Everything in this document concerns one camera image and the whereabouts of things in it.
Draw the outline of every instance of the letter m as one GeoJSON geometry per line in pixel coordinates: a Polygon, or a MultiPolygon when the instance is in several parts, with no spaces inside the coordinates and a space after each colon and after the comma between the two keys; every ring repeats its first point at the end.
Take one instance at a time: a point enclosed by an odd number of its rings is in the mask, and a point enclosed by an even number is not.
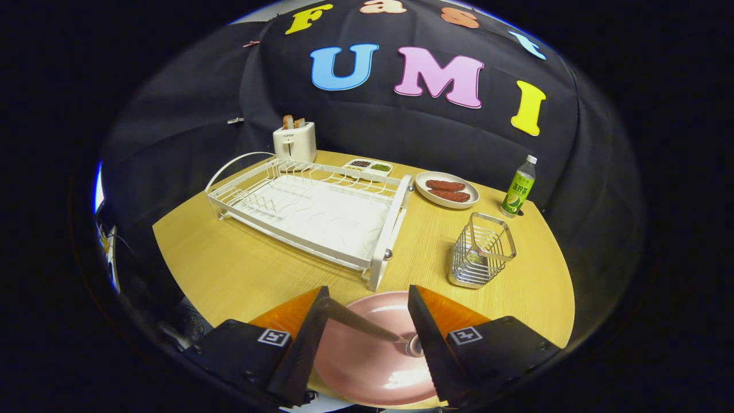
{"type": "Polygon", "coordinates": [[[395,92],[406,96],[420,96],[423,88],[418,86],[418,75],[428,87],[431,97],[437,98],[449,83],[453,87],[446,99],[453,104],[472,109],[482,107],[478,97],[479,71],[484,63],[466,56],[456,56],[441,68],[430,51],[420,47],[401,47],[398,52],[405,56],[403,80],[395,86],[395,92]]]}

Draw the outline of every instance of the black fabric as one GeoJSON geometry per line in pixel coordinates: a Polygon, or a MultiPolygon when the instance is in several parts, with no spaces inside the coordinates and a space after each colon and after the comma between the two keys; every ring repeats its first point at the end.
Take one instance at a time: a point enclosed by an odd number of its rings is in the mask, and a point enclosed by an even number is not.
{"type": "Polygon", "coordinates": [[[647,199],[617,111],[578,70],[578,130],[545,219],[573,281],[570,342],[592,333],[615,308],[642,255],[647,199]]]}
{"type": "Polygon", "coordinates": [[[263,27],[226,26],[176,57],[135,95],[102,148],[108,215],[164,306],[184,294],[160,254],[153,224],[202,191],[236,154],[261,148],[227,120],[240,112],[238,86],[251,50],[242,46],[263,27]]]}
{"type": "Polygon", "coordinates": [[[478,29],[447,23],[441,7],[463,7],[437,0],[403,1],[408,11],[400,14],[364,14],[363,1],[342,0],[307,29],[285,35],[294,13],[318,4],[214,33],[144,87],[113,130],[103,153],[107,204],[120,233],[165,275],[157,281],[161,294],[180,290],[160,257],[153,223],[200,192],[229,159],[270,148],[272,131],[292,114],[315,122],[319,149],[440,170],[499,190],[528,154],[536,156],[538,179],[528,199],[543,211],[567,261],[576,299],[570,346],[578,344],[625,291],[644,237],[638,167],[606,97],[540,40],[525,34],[546,60],[509,34],[523,34],[519,29],[493,18],[475,12],[478,29]],[[242,48],[251,40],[261,43],[242,48]],[[313,85],[312,51],[340,47],[334,72],[347,76],[354,65],[349,47],[359,43],[379,45],[364,84],[342,91],[313,85]],[[427,90],[395,93],[402,46],[428,49],[442,66],[457,55],[482,61],[482,107],[452,104],[446,91],[437,98],[427,90]],[[547,96],[539,136],[510,123],[520,103],[517,80],[547,96]],[[225,124],[238,116],[245,122],[225,124]]]}

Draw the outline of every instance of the dish rack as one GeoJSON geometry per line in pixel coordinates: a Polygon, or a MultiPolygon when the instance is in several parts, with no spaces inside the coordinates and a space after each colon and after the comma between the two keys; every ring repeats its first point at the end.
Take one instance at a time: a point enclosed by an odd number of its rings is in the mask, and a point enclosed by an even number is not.
{"type": "Polygon", "coordinates": [[[454,244],[448,280],[462,287],[480,288],[492,281],[516,256],[515,242],[507,224],[474,212],[454,244]]]}
{"type": "Polygon", "coordinates": [[[402,179],[293,159],[271,159],[205,193],[215,216],[229,216],[295,248],[362,271],[377,291],[410,199],[402,179]]]}

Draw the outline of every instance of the green drink bottle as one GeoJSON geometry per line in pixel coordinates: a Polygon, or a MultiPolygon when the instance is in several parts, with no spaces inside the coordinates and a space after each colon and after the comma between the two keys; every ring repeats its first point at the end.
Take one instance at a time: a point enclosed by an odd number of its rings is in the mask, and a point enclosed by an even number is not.
{"type": "Polygon", "coordinates": [[[517,169],[515,178],[507,190],[500,212],[508,218],[514,218],[520,211],[525,199],[528,198],[530,188],[535,182],[535,162],[538,159],[528,155],[526,162],[517,169]]]}

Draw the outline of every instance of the table surface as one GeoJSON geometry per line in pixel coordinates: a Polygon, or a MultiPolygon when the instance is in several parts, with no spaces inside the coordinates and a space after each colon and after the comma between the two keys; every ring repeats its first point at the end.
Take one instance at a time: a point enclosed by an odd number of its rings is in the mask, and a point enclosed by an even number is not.
{"type": "MultiPolygon", "coordinates": [[[[342,166],[354,158],[372,159],[318,151],[314,162],[342,166]]],[[[392,165],[390,177],[395,178],[405,174],[415,178],[425,171],[392,165]]],[[[336,301],[349,304],[372,294],[406,291],[411,284],[418,284],[490,319],[514,316],[553,344],[565,347],[573,327],[573,286],[561,249],[532,202],[524,203],[524,216],[504,219],[517,249],[517,256],[504,270],[478,290],[457,287],[448,281],[450,250],[470,214],[483,212],[503,217],[498,208],[505,193],[473,182],[472,185],[479,191],[480,199],[468,209],[445,208],[428,201],[417,190],[410,193],[393,258],[376,292],[367,289],[359,271],[292,248],[237,220],[217,220],[203,191],[161,218],[153,225],[153,231],[171,274],[186,297],[215,327],[230,318],[246,323],[321,285],[329,287],[336,301]]],[[[339,398],[315,371],[309,388],[339,398]]],[[[401,408],[441,405],[445,403],[433,398],[401,408]]]]}

